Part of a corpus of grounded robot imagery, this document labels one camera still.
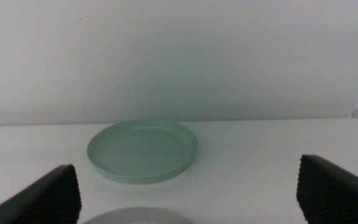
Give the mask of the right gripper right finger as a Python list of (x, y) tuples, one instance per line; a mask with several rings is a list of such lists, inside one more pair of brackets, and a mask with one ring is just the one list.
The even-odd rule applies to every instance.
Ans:
[(358, 176), (317, 155), (303, 155), (296, 199), (307, 223), (358, 223)]

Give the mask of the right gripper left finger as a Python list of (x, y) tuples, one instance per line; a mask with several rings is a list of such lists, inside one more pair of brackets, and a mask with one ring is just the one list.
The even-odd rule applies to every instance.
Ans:
[(0, 223), (77, 223), (81, 197), (75, 167), (58, 166), (0, 204)]

